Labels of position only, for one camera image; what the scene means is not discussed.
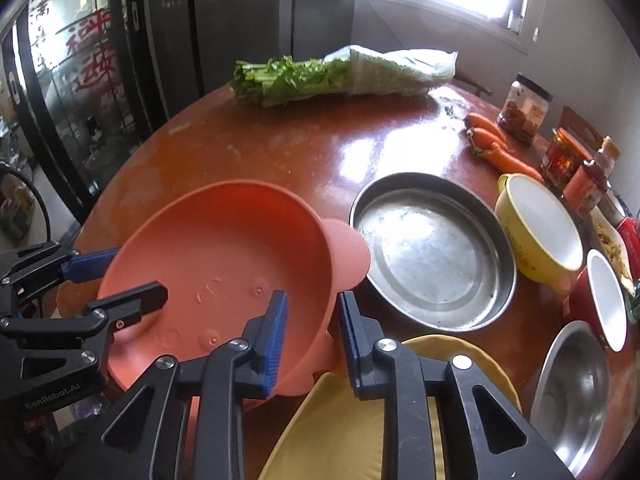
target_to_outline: yellow bowl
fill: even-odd
[[[495,214],[507,233],[518,270],[561,294],[582,266],[582,242],[561,202],[542,184],[520,174],[498,179]]]
[[[426,335],[405,344],[433,359],[469,356],[522,411],[507,375],[478,347],[446,335]],[[444,480],[437,406],[431,398],[428,408],[436,478]],[[384,420],[384,401],[357,400],[348,378],[324,374],[282,433],[258,480],[380,480]]]

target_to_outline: orange carrot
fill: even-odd
[[[476,114],[474,112],[468,114],[465,117],[465,126],[467,128],[484,128],[485,130],[489,130],[494,134],[494,136],[498,137],[498,139],[501,139],[502,142],[507,142],[507,134],[504,133],[503,129],[493,121],[487,119],[484,115]]]
[[[503,173],[524,173],[542,182],[542,176],[536,170],[519,158],[505,152],[497,142],[493,142],[488,150],[476,148],[474,153],[487,160],[494,168]]]
[[[469,136],[469,140],[474,148],[490,150],[492,142],[497,142],[505,152],[509,151],[507,145],[502,139],[499,139],[489,130],[485,130],[484,128],[469,128],[466,131],[466,134]]]

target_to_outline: round table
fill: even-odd
[[[469,111],[490,118],[498,113],[494,106],[453,86],[438,88],[429,98],[326,96],[266,109],[238,104],[228,88],[221,88],[175,116],[133,154],[101,195],[76,248],[87,253],[118,247],[169,202],[232,178],[279,184],[301,196],[321,217],[345,221],[367,182],[398,171],[450,178],[493,207],[499,174],[467,147],[462,119]],[[514,139],[509,144],[534,166],[548,146],[541,137],[529,148]],[[60,286],[62,315],[78,314],[95,299],[98,285]],[[383,304],[366,283],[355,292],[362,313],[379,320],[386,335],[403,340],[425,333]],[[504,315],[462,337],[496,359],[522,394],[562,328],[560,299],[548,286],[519,275]],[[611,371],[607,420],[581,479],[600,478],[636,421],[638,345],[638,329],[630,326],[623,350],[607,351]],[[527,399],[522,400],[526,409]],[[301,401],[276,398],[247,413],[250,480],[259,475]]]

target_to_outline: clear plastic wrap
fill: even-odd
[[[349,45],[329,54],[325,61],[348,60],[349,94],[424,95],[450,83],[456,73],[457,52],[441,50],[396,50],[380,54],[359,45]]]

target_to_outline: screw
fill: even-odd
[[[175,365],[175,359],[169,355],[163,355],[156,359],[156,367],[161,370],[168,370],[169,368],[173,368]]]
[[[473,362],[466,355],[456,355],[451,362],[460,370],[469,370]]]
[[[241,337],[238,337],[236,339],[232,339],[231,341],[229,341],[229,344],[231,346],[235,347],[236,350],[238,350],[239,352],[249,348],[249,343],[247,341],[245,341],[244,339],[242,339]]]
[[[91,350],[85,350],[80,355],[82,362],[88,365],[92,365],[95,363],[95,354],[91,352]]]
[[[378,345],[378,348],[380,348],[383,352],[392,352],[393,350],[395,350],[396,348],[398,348],[398,343],[396,343],[393,339],[388,339],[388,338],[384,338],[384,339],[380,339],[376,345]]]

